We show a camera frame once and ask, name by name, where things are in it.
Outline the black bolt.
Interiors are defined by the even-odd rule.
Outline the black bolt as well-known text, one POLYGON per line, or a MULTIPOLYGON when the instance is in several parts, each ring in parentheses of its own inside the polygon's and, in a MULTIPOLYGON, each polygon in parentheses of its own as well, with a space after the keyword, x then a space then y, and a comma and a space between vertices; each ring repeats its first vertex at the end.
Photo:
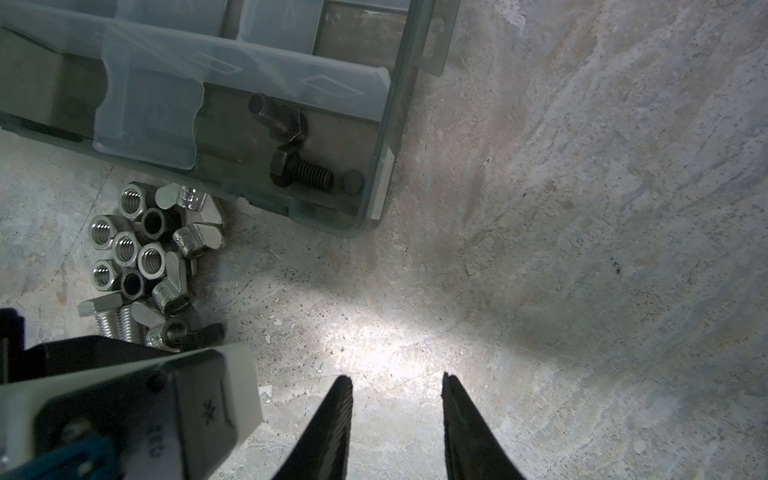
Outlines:
POLYGON ((321 192, 328 192, 334 182, 330 169, 302 159, 299 151, 290 146, 275 151, 269 165, 269 177, 280 188, 298 183, 321 192))
POLYGON ((300 145, 306 140, 307 121, 300 110, 282 105, 262 93, 253 94, 247 108, 250 115, 281 144, 300 145))

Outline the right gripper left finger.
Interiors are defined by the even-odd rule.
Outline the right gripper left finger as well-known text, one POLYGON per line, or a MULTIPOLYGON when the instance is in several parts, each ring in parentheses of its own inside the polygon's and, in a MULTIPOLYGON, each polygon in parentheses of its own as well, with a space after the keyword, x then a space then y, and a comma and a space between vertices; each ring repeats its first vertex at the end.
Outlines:
POLYGON ((353 383, 341 375, 274 479, 344 480, 353 414, 353 383))

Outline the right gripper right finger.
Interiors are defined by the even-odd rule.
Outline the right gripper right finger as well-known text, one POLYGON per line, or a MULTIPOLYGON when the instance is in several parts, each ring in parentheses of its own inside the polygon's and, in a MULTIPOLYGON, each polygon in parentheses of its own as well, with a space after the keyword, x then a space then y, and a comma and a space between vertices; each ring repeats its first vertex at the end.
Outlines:
POLYGON ((448 479, 524 479, 457 376, 443 374, 441 398, 448 479))

